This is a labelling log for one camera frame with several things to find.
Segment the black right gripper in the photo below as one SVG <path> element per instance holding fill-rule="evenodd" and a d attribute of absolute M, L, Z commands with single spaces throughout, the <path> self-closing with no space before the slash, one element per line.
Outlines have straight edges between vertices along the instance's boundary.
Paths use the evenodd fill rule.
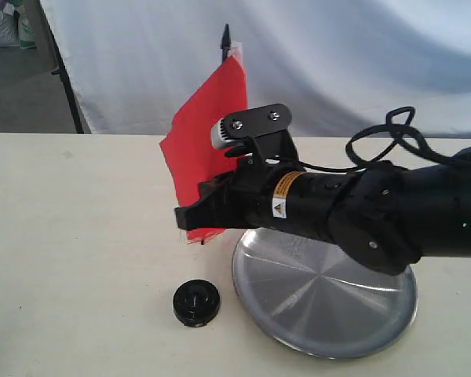
<path fill-rule="evenodd" d="M 234 172 L 198 184 L 194 204 L 177 207 L 177 227 L 274 229 L 314 240 L 332 240 L 328 218 L 340 194 L 340 176 L 307 172 L 292 163 L 258 165 L 238 159 Z"/>

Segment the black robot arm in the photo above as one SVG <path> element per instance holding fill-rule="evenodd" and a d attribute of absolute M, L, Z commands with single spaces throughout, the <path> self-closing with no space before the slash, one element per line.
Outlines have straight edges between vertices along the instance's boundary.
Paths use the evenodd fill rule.
<path fill-rule="evenodd" d="M 318 174 L 242 158 L 233 172 L 202 183 L 196 203 L 175 210 L 177 225 L 274 229 L 337 245 L 388 275 L 423 257 L 471 258 L 471 147 L 457 159 L 457 167 L 405 170 L 386 162 Z"/>

